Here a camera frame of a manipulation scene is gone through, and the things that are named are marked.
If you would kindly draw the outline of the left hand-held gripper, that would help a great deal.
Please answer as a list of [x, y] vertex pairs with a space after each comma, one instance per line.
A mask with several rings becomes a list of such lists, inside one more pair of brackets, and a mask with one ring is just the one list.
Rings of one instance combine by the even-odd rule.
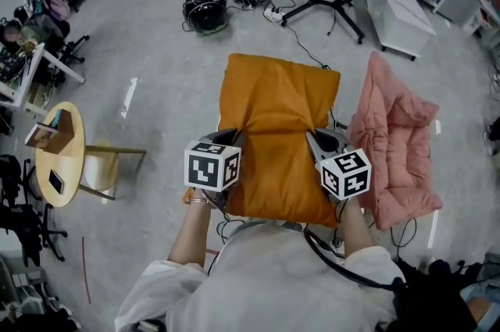
[[213, 192], [212, 202], [224, 210], [228, 189], [239, 179], [246, 141], [246, 131], [237, 128], [218, 130], [203, 136], [201, 141], [192, 141], [184, 150], [184, 184]]

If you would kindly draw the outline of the picture book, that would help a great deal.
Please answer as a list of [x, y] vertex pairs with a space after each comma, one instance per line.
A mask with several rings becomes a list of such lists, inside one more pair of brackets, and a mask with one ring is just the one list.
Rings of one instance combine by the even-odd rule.
[[55, 128], [36, 122], [25, 138], [24, 144], [32, 148], [45, 149], [57, 133], [58, 131]]

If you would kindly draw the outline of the person's left forearm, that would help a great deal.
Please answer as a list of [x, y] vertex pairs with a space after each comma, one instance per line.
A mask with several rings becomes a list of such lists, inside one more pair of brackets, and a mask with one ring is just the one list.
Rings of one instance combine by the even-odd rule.
[[187, 212], [167, 259], [180, 265], [205, 265], [207, 237], [212, 204], [196, 198], [187, 205]]

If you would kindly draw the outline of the light wooden chair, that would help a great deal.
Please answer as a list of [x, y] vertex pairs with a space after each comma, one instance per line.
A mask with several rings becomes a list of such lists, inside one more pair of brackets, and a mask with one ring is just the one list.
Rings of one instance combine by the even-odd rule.
[[144, 149], [113, 146], [111, 141], [104, 138], [87, 145], [84, 181], [80, 182], [79, 189], [100, 198], [103, 202], [115, 201], [120, 155], [139, 155], [137, 167], [140, 167], [146, 154]]

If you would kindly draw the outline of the white low wheeled cabinet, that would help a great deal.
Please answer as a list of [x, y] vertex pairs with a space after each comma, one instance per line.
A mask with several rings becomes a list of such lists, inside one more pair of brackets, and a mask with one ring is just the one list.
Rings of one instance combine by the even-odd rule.
[[381, 49], [420, 57], [426, 44], [436, 35], [417, 0], [366, 0]]

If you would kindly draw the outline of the black waist pack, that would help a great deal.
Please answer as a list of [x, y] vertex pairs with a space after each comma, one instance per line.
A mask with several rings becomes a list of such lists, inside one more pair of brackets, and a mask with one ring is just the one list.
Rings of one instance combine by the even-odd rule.
[[467, 277], [436, 260], [423, 272], [396, 261], [406, 287], [395, 293], [397, 319], [387, 332], [473, 332], [477, 322], [460, 295]]

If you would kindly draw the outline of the black office chair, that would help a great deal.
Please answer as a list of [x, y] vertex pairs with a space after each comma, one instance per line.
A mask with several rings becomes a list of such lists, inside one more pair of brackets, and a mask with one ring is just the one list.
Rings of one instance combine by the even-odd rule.
[[30, 186], [36, 168], [28, 169], [29, 165], [28, 159], [20, 165], [15, 156], [0, 155], [0, 229], [16, 235], [25, 266], [39, 267], [43, 248], [50, 249], [58, 261], [65, 262], [52, 237], [67, 237], [67, 232], [48, 228], [48, 212], [52, 205], [47, 203], [44, 212], [37, 212], [29, 202], [29, 197], [41, 200]]
[[69, 40], [70, 24], [67, 21], [56, 20], [47, 14], [37, 15], [34, 21], [46, 33], [45, 44], [51, 54], [56, 55], [65, 64], [68, 62], [83, 64], [85, 62], [85, 58], [80, 57], [77, 51], [84, 42], [89, 41], [89, 35], [71, 41]]

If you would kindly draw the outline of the white desk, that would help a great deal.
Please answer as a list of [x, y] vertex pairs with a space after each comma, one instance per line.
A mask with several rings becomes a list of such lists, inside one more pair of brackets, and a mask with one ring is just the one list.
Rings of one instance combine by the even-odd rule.
[[48, 112], [45, 109], [32, 104], [28, 98], [28, 91], [42, 59], [48, 60], [50, 65], [55, 66], [79, 83], [83, 84], [85, 82], [85, 79], [79, 73], [76, 73], [54, 55], [50, 54], [45, 49], [45, 44], [39, 44], [34, 49], [29, 64], [22, 70], [20, 85], [16, 90], [13, 90], [7, 84], [0, 81], [0, 106], [13, 110], [30, 111], [39, 116], [47, 116]]

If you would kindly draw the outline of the orange cushion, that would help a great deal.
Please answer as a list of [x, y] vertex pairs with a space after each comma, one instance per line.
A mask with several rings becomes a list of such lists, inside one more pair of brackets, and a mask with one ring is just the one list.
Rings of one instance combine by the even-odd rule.
[[341, 81], [335, 70], [233, 53], [220, 92], [220, 129], [246, 135], [235, 216], [336, 227], [307, 132], [325, 128]]

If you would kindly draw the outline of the round wooden table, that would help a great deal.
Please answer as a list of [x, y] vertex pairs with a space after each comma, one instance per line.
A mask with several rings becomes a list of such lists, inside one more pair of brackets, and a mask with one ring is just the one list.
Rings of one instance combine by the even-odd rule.
[[[78, 108], [71, 102], [60, 102], [45, 117], [44, 123], [55, 118], [59, 109], [71, 115], [73, 138], [58, 154], [35, 150], [36, 177], [44, 199], [54, 207], [63, 207], [70, 203], [77, 193], [84, 170], [86, 155], [84, 122]], [[49, 182], [50, 171], [53, 170], [63, 182], [60, 195]]]

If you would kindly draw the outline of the pink pet bed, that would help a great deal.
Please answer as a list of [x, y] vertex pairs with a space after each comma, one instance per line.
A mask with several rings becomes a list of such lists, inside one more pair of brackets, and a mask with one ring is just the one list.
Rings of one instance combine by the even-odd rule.
[[430, 127], [437, 104], [411, 92], [389, 63], [372, 52], [348, 140], [372, 166], [369, 190], [359, 203], [379, 230], [443, 206], [432, 188]]

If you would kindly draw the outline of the brown wooden box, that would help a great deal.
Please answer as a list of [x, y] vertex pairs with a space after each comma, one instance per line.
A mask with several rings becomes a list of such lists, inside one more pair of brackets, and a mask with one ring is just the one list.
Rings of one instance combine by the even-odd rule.
[[71, 112], [65, 109], [59, 109], [56, 113], [55, 128], [58, 131], [57, 141], [62, 145], [67, 145], [74, 138], [73, 120]]

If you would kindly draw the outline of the person's white shirt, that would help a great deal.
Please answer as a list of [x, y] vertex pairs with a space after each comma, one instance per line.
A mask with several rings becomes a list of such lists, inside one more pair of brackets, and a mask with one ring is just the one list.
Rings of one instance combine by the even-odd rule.
[[115, 328], [158, 319], [167, 332], [374, 332], [395, 319], [393, 301], [333, 271], [299, 232], [262, 223], [235, 233], [210, 272], [150, 263]]

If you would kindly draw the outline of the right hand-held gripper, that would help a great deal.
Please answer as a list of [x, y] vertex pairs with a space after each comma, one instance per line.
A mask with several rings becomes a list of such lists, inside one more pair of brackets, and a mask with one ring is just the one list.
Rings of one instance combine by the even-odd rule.
[[[370, 189], [370, 161], [361, 148], [347, 152], [349, 143], [342, 133], [316, 128], [306, 132], [306, 139], [330, 202], [349, 200]], [[331, 157], [333, 152], [345, 153]]]

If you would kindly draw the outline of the person's right forearm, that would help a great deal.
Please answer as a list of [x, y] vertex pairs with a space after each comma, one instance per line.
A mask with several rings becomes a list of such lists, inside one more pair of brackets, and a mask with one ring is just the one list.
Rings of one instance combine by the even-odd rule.
[[345, 257], [376, 245], [357, 197], [350, 198], [344, 203], [339, 216]]

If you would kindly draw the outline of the black smartphone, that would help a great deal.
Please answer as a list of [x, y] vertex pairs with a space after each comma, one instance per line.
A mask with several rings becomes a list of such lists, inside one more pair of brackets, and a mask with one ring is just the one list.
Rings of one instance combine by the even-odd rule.
[[62, 195], [64, 192], [64, 181], [54, 170], [50, 171], [48, 180], [57, 194]]

